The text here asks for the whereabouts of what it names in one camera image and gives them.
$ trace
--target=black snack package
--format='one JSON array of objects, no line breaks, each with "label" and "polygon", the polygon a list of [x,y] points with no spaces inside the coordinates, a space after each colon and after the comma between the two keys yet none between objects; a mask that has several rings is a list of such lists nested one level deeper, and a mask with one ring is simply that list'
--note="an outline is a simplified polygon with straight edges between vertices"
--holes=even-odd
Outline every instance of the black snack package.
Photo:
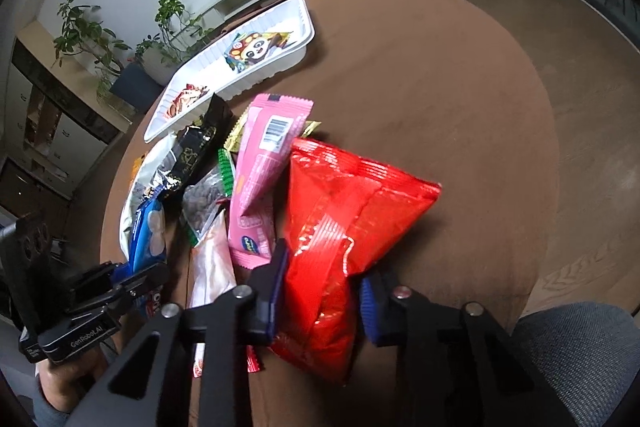
[{"label": "black snack package", "polygon": [[198,118],[190,126],[178,134],[177,140],[169,153],[175,158],[169,162],[170,170],[158,169],[151,180],[150,190],[162,186],[159,200],[164,200],[190,185],[194,172],[202,164],[209,152],[217,151],[228,134],[233,113],[218,95],[211,97],[209,108],[203,117]]}]

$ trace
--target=sleeve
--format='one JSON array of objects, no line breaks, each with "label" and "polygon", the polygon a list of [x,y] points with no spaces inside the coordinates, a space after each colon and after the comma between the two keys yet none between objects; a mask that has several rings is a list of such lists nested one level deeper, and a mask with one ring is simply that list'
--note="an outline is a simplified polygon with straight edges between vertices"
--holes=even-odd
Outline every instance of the sleeve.
[{"label": "sleeve", "polygon": [[42,392],[40,377],[36,377],[36,393],[33,397],[33,415],[38,427],[64,427],[69,415],[54,409]]}]

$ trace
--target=table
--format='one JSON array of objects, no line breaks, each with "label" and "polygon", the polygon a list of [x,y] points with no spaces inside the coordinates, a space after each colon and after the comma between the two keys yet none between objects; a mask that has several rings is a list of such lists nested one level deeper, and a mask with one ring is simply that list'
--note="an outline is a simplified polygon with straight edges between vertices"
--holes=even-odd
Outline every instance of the table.
[{"label": "table", "polygon": [[[303,62],[258,90],[315,101],[320,137],[442,183],[442,196],[385,258],[433,301],[482,302],[506,328],[536,281],[558,201],[558,141],[546,91],[511,35],[464,0],[306,0],[316,36]],[[135,133],[113,181],[101,260],[121,261],[118,220]],[[168,218],[168,237],[175,219]],[[188,297],[188,245],[169,251],[171,298]],[[395,350],[365,345],[334,388],[268,351],[252,375],[257,426],[389,425]]]}]

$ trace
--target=white plastic tray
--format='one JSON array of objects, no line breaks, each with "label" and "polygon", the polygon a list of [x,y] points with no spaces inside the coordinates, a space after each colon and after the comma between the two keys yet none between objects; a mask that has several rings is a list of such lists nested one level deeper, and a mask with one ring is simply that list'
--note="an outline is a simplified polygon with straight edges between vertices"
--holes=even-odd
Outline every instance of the white plastic tray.
[{"label": "white plastic tray", "polygon": [[[238,33],[248,31],[291,32],[291,44],[238,73],[226,63],[225,52]],[[175,72],[146,128],[145,142],[149,143],[171,131],[180,131],[204,115],[213,93],[224,100],[230,100],[274,74],[292,68],[305,57],[306,45],[315,34],[305,0],[286,0],[230,31]],[[170,118],[166,112],[187,84],[207,86],[209,92],[185,111]]]}]

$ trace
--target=panda face on package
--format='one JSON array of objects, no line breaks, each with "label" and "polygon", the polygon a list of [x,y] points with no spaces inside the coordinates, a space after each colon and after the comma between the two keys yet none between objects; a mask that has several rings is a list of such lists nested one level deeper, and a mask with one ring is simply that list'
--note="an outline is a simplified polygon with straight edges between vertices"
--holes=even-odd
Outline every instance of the panda face on package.
[{"label": "panda face on package", "polygon": [[270,57],[276,50],[284,49],[290,43],[289,36],[290,33],[283,32],[240,34],[225,53],[226,63],[232,70],[241,73]]}]

